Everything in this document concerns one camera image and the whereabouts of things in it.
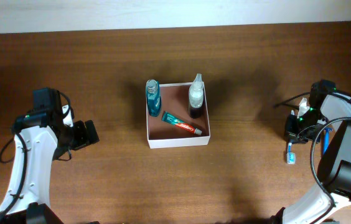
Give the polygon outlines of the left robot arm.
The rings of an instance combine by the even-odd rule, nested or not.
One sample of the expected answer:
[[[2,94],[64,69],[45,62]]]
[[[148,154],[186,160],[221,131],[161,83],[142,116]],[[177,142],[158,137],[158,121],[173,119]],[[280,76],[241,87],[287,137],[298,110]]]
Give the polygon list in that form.
[[[33,108],[12,125],[16,148],[0,223],[61,223],[50,207],[52,163],[100,140],[92,120],[73,120],[65,97],[53,88],[35,90]]]

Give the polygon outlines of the blue disposable razor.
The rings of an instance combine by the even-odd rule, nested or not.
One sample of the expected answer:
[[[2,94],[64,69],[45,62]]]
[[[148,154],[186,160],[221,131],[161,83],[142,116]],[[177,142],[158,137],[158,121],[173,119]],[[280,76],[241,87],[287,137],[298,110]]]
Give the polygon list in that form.
[[[330,133],[333,131],[332,128],[324,129],[324,138],[323,138],[323,147],[322,147],[322,155],[324,155],[329,147]]]

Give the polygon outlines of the blue white toothbrush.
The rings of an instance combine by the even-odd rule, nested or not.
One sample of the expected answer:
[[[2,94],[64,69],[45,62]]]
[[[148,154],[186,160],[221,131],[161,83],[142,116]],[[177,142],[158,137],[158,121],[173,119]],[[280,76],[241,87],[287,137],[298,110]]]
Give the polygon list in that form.
[[[296,163],[296,155],[291,150],[292,142],[288,142],[287,144],[287,151],[286,151],[286,162],[288,164],[295,164]]]

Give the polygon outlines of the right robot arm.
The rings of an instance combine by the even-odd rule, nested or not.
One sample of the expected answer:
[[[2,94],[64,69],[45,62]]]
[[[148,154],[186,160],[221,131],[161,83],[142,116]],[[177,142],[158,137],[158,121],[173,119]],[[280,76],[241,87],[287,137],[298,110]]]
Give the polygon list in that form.
[[[282,208],[270,223],[322,223],[351,205],[351,94],[329,80],[301,93],[285,124],[286,161],[293,144],[311,142],[310,169],[315,185],[295,204]]]

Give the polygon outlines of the green toothpaste tube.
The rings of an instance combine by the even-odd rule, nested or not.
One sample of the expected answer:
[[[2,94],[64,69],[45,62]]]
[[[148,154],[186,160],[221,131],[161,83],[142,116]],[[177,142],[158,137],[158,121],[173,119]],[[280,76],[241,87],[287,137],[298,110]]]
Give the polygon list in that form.
[[[193,134],[196,134],[199,136],[202,135],[202,130],[200,130],[199,128],[193,127],[191,124],[184,122],[183,120],[179,119],[178,117],[174,116],[173,114],[170,114],[167,111],[165,111],[164,114],[162,115],[162,121],[169,123],[173,126],[177,126],[177,127],[184,129],[190,133],[193,133]]]

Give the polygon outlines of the teal mouthwash bottle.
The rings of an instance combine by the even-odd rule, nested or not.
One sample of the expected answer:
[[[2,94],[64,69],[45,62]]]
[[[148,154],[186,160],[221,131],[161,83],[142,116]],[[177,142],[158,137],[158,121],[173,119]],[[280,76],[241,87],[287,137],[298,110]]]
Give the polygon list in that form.
[[[157,117],[161,112],[161,94],[159,82],[148,80],[146,83],[146,101],[150,116]]]

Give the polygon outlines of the clear spray bottle dark liquid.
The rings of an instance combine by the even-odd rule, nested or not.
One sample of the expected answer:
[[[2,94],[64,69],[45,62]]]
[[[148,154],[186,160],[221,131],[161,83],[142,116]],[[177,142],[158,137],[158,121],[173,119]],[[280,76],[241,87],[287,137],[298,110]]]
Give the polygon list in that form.
[[[204,102],[204,82],[202,74],[198,73],[189,88],[189,115],[191,118],[199,118],[202,115]]]

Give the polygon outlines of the white cardboard box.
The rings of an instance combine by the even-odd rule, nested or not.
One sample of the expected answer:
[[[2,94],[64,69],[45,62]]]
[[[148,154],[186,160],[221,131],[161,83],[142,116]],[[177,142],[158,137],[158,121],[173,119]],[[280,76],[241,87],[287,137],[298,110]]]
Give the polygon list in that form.
[[[202,114],[189,114],[190,83],[161,84],[161,112],[146,115],[147,141],[151,149],[204,146],[210,140],[207,102],[203,100]]]

